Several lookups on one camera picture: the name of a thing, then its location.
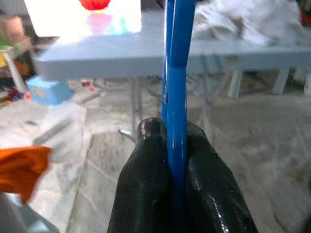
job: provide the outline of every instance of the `tiled floor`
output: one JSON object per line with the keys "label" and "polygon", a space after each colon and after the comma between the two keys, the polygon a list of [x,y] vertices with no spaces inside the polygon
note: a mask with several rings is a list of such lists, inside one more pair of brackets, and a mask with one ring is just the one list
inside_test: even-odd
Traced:
{"label": "tiled floor", "polygon": [[[144,117],[155,116],[159,102],[147,93],[143,100]],[[86,109],[83,130],[92,140],[81,155],[83,168],[74,173],[77,188],[75,195],[68,196],[73,202],[69,220],[60,228],[69,233],[102,233],[109,223],[119,172],[134,148],[118,133],[120,128],[130,128],[129,98],[128,93],[111,93],[77,102]],[[25,112],[46,108],[19,105]],[[197,124],[202,122],[201,110],[200,98],[189,96],[188,116]],[[30,116],[24,114],[22,122],[33,120]],[[247,94],[237,100],[220,98],[212,105],[211,142],[236,176],[260,233],[297,233],[311,215],[310,116],[311,98],[302,92]],[[5,124],[1,130],[10,131]],[[53,179],[52,173],[47,176]],[[55,179],[61,176],[66,174],[56,170]],[[57,225],[56,214],[48,218]]]}

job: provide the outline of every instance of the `metal table leg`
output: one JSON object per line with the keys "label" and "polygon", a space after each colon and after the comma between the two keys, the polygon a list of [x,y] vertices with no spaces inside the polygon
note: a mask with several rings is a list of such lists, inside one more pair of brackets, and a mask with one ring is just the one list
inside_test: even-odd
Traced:
{"label": "metal table leg", "polygon": [[131,99],[131,131],[119,130],[119,133],[129,138],[133,142],[136,141],[136,118],[142,121],[142,99],[141,85],[139,78],[133,77],[128,79],[130,83],[130,99]]}

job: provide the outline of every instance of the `table leg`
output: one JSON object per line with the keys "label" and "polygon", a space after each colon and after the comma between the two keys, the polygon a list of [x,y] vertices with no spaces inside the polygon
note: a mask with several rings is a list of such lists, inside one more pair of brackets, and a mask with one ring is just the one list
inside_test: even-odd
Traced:
{"label": "table leg", "polygon": [[235,70],[232,75],[231,84],[228,91],[228,97],[236,99],[239,97],[241,83],[242,83],[243,71]]}
{"label": "table leg", "polygon": [[212,126],[210,123],[210,102],[208,101],[208,90],[207,82],[205,76],[202,76],[202,86],[203,86],[203,95],[202,95],[202,123],[203,129],[207,138],[212,139]]}
{"label": "table leg", "polygon": [[128,78],[130,83],[130,99],[131,99],[131,131],[119,130],[119,133],[126,136],[133,142],[136,140],[136,117],[142,121],[142,101],[141,101],[141,85],[139,78]]}
{"label": "table leg", "polygon": [[141,99],[141,83],[140,78],[135,78],[136,80],[136,88],[137,88],[137,112],[139,121],[142,121],[142,99]]}
{"label": "table leg", "polygon": [[280,70],[276,82],[274,83],[272,93],[275,95],[282,95],[285,89],[285,85],[287,82],[288,78],[288,73],[289,73],[289,68],[288,69],[282,69]]}
{"label": "table leg", "polygon": [[20,92],[20,93],[25,93],[28,91],[18,69],[16,68],[14,61],[10,58],[10,56],[7,53],[3,54],[9,69],[11,71],[11,75],[14,81],[14,84],[16,86],[16,89]]}

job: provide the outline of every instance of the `blue box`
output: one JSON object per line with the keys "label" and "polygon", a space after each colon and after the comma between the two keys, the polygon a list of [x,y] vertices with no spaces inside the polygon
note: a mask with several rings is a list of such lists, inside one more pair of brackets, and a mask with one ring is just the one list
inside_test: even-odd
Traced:
{"label": "blue box", "polygon": [[47,81],[42,76],[35,76],[26,81],[34,101],[49,105],[57,105],[68,100],[72,91],[66,80]]}

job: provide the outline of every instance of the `white table leg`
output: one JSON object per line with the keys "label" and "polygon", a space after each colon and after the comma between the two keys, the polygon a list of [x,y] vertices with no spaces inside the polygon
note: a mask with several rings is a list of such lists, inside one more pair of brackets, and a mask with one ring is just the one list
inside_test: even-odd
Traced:
{"label": "white table leg", "polygon": [[288,73],[289,73],[289,68],[288,69],[282,69],[280,70],[276,82],[274,83],[272,93],[275,95],[282,95],[285,89],[285,85],[287,82],[288,78]]}
{"label": "white table leg", "polygon": [[210,102],[208,101],[208,90],[207,90],[207,81],[206,77],[202,77],[202,85],[203,85],[203,96],[202,96],[202,123],[203,129],[209,141],[212,139],[212,125],[210,123]]}
{"label": "white table leg", "polygon": [[243,71],[235,70],[232,75],[231,84],[228,91],[228,97],[236,99],[239,97],[241,83],[242,83]]}
{"label": "white table leg", "polygon": [[11,75],[14,81],[14,84],[16,86],[16,89],[20,92],[20,93],[25,93],[28,91],[18,69],[16,68],[14,61],[10,58],[10,56],[7,53],[3,53],[3,56],[9,66],[9,69],[11,71]]}

